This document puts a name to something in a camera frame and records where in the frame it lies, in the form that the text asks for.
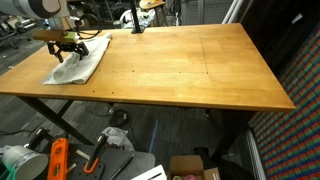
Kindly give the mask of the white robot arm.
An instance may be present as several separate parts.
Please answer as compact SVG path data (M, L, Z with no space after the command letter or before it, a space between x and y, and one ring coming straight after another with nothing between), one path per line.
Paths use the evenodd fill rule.
M81 20L70 14L67 0L0 0L0 13L37 20L47 19L49 30L39 30L33 38L46 42L49 53L60 62L63 62L62 52L74 52L80 57L89 54L86 45L79 41Z

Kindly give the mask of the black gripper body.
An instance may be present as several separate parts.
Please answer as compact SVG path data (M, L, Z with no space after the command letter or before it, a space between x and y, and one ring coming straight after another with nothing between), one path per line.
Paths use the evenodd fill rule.
M82 54L83 50L80 45L74 42L55 42L49 41L47 43L48 50L50 54L56 55L61 52L76 52L78 54Z

